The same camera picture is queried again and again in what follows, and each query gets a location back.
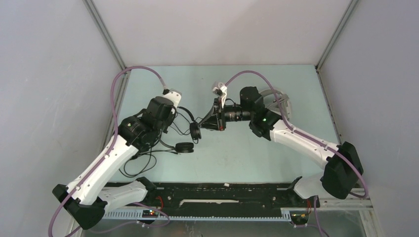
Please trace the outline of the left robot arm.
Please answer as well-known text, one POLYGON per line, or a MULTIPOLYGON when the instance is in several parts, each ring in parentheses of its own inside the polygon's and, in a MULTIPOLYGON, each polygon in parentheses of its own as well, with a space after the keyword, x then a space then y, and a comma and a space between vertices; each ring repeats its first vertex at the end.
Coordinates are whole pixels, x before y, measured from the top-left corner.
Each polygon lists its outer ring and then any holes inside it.
POLYGON ((152 205, 153 185, 140 178, 127 185, 103 190, 119 168, 137 153, 149 151, 171 125, 181 94, 169 92, 153 98, 146 109, 125 118, 114 136, 89 167, 68 185, 57 185, 54 196, 84 230, 94 227, 110 211, 141 202, 152 205))

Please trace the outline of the black headphones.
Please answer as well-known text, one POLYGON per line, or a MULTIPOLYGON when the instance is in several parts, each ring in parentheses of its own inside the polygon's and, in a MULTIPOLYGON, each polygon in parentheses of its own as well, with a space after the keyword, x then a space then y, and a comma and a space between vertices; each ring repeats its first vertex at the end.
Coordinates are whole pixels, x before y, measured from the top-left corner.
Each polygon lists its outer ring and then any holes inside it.
POLYGON ((181 142, 177 143, 175 146, 168 145, 167 143, 163 142, 161 138, 158 139, 158 141, 166 148, 168 148, 170 151, 173 151, 173 153, 176 154, 187 154, 187 153, 193 153, 194 152, 194 145, 197 145, 199 143, 199 140, 202 138, 199 123, 196 121, 193 114, 185 107, 179 106, 177 107, 180 110, 185 111, 191 121, 189 123, 189 131, 185 133, 181 133, 181 135, 190 135, 192 139, 192 143, 190 142, 181 142))

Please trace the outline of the white headphones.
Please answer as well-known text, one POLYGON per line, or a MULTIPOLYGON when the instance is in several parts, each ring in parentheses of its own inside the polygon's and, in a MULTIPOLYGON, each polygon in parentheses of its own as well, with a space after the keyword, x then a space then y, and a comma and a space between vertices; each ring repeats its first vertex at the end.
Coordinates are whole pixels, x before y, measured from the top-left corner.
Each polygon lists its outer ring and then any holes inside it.
POLYGON ((261 90, 259 94, 263 97, 264 105, 266 108, 280 113, 280 107, 285 114, 286 119, 289 121, 292 117, 292 105, 288 95, 278 89, 265 89, 261 90), (280 105, 276 102, 274 94, 277 95, 280 105))

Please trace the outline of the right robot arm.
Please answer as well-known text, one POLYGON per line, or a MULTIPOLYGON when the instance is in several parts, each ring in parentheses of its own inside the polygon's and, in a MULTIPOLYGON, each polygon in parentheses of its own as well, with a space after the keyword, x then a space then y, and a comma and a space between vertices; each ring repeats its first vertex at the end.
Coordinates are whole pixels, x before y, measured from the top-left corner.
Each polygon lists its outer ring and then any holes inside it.
POLYGON ((226 105, 225 90, 214 88, 218 95, 209 113, 199 122, 199 127, 224 131, 227 122, 248 121, 249 128, 257 137, 283 144, 309 156, 323 173, 296 178, 287 193, 288 202, 301 206, 308 198, 328 193, 337 199, 346 199, 352 192, 363 168, 356 148, 349 142, 341 145, 326 142, 296 129, 280 109, 266 107, 264 97, 271 92, 259 92, 254 86, 240 91, 239 104, 226 105))

